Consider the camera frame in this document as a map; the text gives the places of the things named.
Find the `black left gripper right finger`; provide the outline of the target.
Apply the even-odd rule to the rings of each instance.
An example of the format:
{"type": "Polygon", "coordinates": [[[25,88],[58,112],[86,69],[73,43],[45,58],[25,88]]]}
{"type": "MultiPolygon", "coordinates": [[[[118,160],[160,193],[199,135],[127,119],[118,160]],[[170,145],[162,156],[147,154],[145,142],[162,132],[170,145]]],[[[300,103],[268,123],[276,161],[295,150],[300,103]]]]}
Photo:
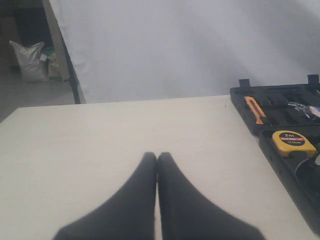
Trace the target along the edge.
{"type": "Polygon", "coordinates": [[[256,227],[227,213],[202,195],[172,155],[157,160],[158,198],[164,240],[263,240],[256,227]]]}

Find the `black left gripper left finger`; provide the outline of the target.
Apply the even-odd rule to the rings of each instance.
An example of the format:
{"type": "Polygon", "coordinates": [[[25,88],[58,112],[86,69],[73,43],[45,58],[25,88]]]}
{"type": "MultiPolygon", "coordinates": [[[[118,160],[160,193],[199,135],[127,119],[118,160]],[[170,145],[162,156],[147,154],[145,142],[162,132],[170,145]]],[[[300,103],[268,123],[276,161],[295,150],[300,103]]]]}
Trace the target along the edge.
{"type": "Polygon", "coordinates": [[[146,152],[125,184],[101,206],[62,227],[56,240],[153,240],[157,158],[146,152]]]}

